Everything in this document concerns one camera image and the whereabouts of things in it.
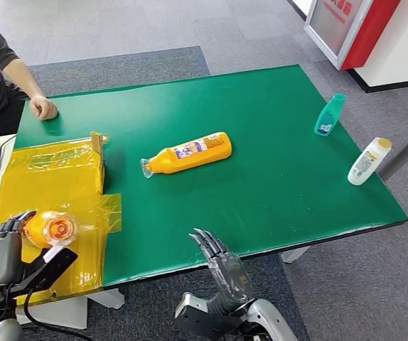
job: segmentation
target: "bottle label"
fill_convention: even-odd
[[[331,130],[332,124],[321,124],[321,126],[318,129],[318,132],[321,134],[327,134]]]
[[[370,153],[369,151],[366,151],[360,160],[359,160],[358,163],[353,168],[353,174],[356,178],[361,177],[363,173],[366,172],[375,160],[376,160],[376,156]]]
[[[191,156],[200,151],[206,151],[209,148],[219,146],[223,143],[224,141],[220,134],[212,134],[202,139],[197,139],[177,146],[174,149],[174,152],[177,158],[180,160],[181,158],[186,158],[187,156]]]

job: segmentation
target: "yellow plastic bag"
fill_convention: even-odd
[[[107,235],[122,226],[122,196],[102,195],[103,137],[20,148],[13,151],[0,189],[0,224],[27,210],[55,210],[74,216],[79,228],[69,247],[78,258],[48,291],[31,301],[71,296],[101,286]],[[40,249],[23,239],[22,260]],[[22,304],[24,298],[18,300]]]

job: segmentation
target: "yellow cap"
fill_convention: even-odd
[[[390,148],[392,146],[392,142],[389,141],[388,139],[380,137],[378,139],[378,144],[379,144],[381,147],[383,148]]]

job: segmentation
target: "table edge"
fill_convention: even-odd
[[[406,222],[408,222],[408,218],[405,220],[400,220],[398,222],[391,222],[389,224],[382,224],[382,225],[375,225],[373,227],[365,227],[361,229],[354,229],[350,232],[343,232],[340,234],[335,234],[333,236],[329,237],[324,237],[321,239],[315,239],[310,242],[302,242],[302,243],[298,243],[294,245],[288,245],[286,247],[276,247],[273,249],[267,249],[264,251],[256,251],[253,253],[249,254],[244,254],[240,256],[240,258],[243,261],[245,261],[246,259],[253,259],[261,256],[267,256],[269,254],[274,254],[274,253],[280,253],[280,252],[284,252],[284,251],[289,251],[289,250],[293,250],[293,249],[298,249],[300,247],[310,247],[313,245],[317,245],[317,244],[322,244],[324,242],[332,242],[334,240],[338,239],[343,239],[347,237],[353,237],[353,236],[357,236],[360,234],[366,234],[369,232],[375,232],[375,231],[379,231],[381,229],[387,229],[389,227],[395,227],[395,226],[400,226],[403,224],[405,224]],[[165,278],[169,276],[173,276],[173,275],[178,275],[178,274],[187,274],[189,272],[195,271],[195,270],[201,270],[201,269],[206,269],[207,268],[207,263],[202,263],[202,264],[194,264],[192,266],[185,266],[184,268],[178,269],[178,270],[170,270],[170,271],[163,271],[160,273],[156,273],[152,275],[147,275],[147,276],[141,276],[139,278],[133,278],[133,279],[128,279],[128,280],[122,280],[122,281],[118,281],[115,283],[110,283],[107,285],[103,285],[103,290],[110,290],[114,288],[119,288],[121,285],[123,284],[131,284],[131,283],[141,283],[144,281],[152,281],[156,279],[161,279],[161,278]]]
[[[165,84],[170,84],[170,83],[178,83],[178,82],[187,82],[187,81],[193,81],[193,80],[202,80],[205,78],[215,78],[215,77],[225,77],[225,76],[230,76],[230,75],[237,75],[240,73],[255,73],[255,72],[263,72],[263,71],[271,71],[274,69],[281,69],[281,68],[288,68],[288,67],[296,67],[300,69],[304,75],[307,75],[305,71],[298,63],[296,64],[289,64],[289,65],[282,65],[282,66],[272,66],[272,67],[264,67],[261,69],[253,69],[253,70],[240,70],[236,72],[227,72],[227,73],[220,73],[218,75],[204,75],[204,76],[198,76],[198,77],[190,77],[190,78],[181,78],[178,80],[165,80],[165,81],[159,81],[159,82],[147,82],[147,83],[140,83],[140,84],[132,84],[132,85],[122,85],[120,87],[109,87],[109,88],[104,88],[104,89],[98,89],[98,90],[88,90],[88,91],[82,91],[82,92],[69,92],[66,94],[55,94],[52,96],[48,96],[48,98],[50,99],[56,99],[56,98],[65,98],[65,97],[76,97],[76,96],[81,96],[81,95],[86,95],[86,94],[101,94],[101,93],[106,93],[106,92],[119,92],[119,91],[125,91],[125,90],[133,90],[133,89],[138,89],[140,87],[149,87],[149,86],[153,86],[153,85],[165,85]]]

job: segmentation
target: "person's hand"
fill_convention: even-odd
[[[45,96],[33,96],[29,103],[29,108],[38,119],[54,119],[57,116],[55,104],[49,101]]]

